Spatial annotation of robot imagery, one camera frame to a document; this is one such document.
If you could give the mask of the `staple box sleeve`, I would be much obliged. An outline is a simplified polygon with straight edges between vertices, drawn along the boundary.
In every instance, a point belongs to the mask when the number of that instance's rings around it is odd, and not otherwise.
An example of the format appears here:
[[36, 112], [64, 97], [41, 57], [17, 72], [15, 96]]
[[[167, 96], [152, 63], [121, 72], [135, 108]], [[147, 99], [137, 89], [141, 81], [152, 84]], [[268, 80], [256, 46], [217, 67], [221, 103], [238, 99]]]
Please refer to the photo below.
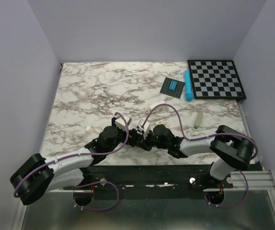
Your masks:
[[164, 119], [161, 119], [161, 120], [155, 122], [155, 124], [156, 124], [156, 125], [164, 125], [164, 124], [166, 124], [166, 122], [165, 122]]

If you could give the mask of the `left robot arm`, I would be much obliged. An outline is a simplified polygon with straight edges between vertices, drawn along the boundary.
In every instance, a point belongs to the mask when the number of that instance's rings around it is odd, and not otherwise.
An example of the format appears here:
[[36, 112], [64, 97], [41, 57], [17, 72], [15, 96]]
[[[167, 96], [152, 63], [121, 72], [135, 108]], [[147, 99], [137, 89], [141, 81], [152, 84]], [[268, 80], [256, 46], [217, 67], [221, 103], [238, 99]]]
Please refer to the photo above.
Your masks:
[[86, 189], [91, 181], [82, 170], [100, 163], [125, 145], [135, 143], [137, 134], [136, 129], [112, 125], [75, 152], [46, 158], [40, 153], [32, 155], [10, 177], [14, 197], [30, 205], [51, 190], [68, 186]]

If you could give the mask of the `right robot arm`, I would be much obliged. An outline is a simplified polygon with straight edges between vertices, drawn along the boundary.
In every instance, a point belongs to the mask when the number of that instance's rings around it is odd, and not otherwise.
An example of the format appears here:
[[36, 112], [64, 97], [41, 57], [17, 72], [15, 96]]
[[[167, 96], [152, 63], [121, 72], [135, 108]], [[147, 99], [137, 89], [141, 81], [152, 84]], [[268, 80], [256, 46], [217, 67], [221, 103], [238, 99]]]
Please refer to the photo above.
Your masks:
[[220, 125], [216, 133], [199, 138], [175, 136], [165, 125], [157, 125], [144, 132], [141, 128], [130, 131], [129, 145], [150, 151], [152, 148], [167, 150], [174, 158], [188, 158], [195, 154], [213, 152], [219, 159], [210, 165], [205, 175], [207, 186], [214, 188], [235, 170], [245, 171], [256, 157], [258, 147], [251, 138]]

